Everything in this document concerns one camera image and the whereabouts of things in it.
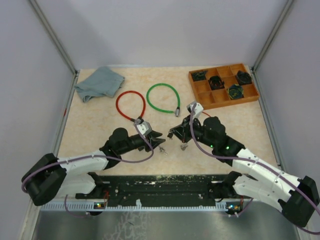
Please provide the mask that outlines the black-headed key bunch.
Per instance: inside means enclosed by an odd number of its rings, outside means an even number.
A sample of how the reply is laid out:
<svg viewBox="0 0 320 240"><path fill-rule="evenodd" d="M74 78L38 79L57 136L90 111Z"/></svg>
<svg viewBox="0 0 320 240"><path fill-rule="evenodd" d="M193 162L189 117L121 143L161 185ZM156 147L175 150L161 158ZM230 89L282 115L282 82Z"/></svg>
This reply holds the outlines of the black-headed key bunch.
<svg viewBox="0 0 320 240"><path fill-rule="evenodd" d="M172 132L169 132L168 135L167 135L167 137L168 137L170 140L173 139L173 136L174 136L174 134L173 134Z"/></svg>

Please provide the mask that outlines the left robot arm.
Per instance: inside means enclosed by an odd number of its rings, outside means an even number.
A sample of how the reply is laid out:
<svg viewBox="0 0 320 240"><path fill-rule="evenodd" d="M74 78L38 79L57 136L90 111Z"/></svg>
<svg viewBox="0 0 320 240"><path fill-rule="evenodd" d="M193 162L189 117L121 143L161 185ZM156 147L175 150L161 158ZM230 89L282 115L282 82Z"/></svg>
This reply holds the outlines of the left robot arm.
<svg viewBox="0 0 320 240"><path fill-rule="evenodd" d="M22 177L22 191L29 195L35 206L42 206L54 199L77 194L97 199L103 195L104 186L95 173L110 169L124 162L122 155L134 150L154 153L165 142L162 133L146 129L130 136L128 131L116 128L104 146L76 157L58 158L47 153Z"/></svg>

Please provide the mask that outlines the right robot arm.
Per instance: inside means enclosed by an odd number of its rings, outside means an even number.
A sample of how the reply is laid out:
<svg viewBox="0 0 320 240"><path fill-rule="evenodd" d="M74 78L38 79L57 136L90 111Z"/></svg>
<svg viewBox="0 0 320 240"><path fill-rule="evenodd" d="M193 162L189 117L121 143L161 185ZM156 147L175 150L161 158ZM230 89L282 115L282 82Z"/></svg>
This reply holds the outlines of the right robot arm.
<svg viewBox="0 0 320 240"><path fill-rule="evenodd" d="M229 198L237 195L250 197L278 210L288 221L304 228L314 212L319 212L320 196L315 181L305 176L290 175L253 154L242 143L228 136L218 117L208 117L203 123L190 116L172 127L173 136L188 143L204 144L212 148L209 153L222 163L233 167L222 183Z"/></svg>

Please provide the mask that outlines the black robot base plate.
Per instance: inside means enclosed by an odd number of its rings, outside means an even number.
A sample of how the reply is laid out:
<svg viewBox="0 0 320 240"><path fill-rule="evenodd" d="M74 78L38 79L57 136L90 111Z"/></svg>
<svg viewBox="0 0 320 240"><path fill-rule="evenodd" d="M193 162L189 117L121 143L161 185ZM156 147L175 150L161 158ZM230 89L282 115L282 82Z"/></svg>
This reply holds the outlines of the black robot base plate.
<svg viewBox="0 0 320 240"><path fill-rule="evenodd" d="M237 174L201 175L94 175L97 186L77 193L78 200L106 200L110 207L213 207L239 199L233 189Z"/></svg>

